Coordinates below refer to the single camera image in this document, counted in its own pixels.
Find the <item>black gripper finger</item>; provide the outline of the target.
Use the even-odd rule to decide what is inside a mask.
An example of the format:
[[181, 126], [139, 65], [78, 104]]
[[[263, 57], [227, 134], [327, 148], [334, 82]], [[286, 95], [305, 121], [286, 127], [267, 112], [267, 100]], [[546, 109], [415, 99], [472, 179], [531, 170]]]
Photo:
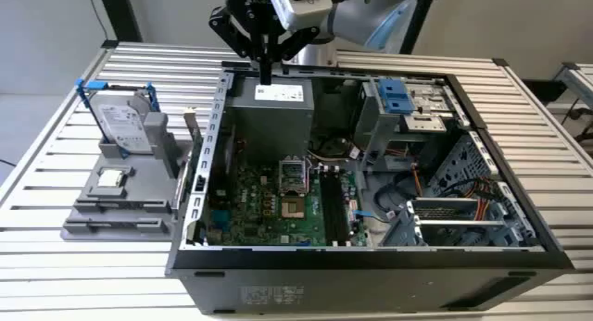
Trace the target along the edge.
[[285, 32], [279, 26], [274, 26], [267, 34], [265, 50], [265, 84], [271, 84], [271, 66], [282, 60], [289, 60], [302, 50], [319, 33], [317, 26], [297, 30], [289, 38], [278, 41], [279, 35]]
[[243, 35], [233, 24], [231, 15], [226, 7], [215, 7], [211, 11], [207, 25], [222, 41], [242, 58], [249, 58], [258, 64], [259, 84], [266, 84], [266, 55], [263, 36], [255, 26], [254, 14], [247, 12], [247, 25], [242, 27], [249, 36]]

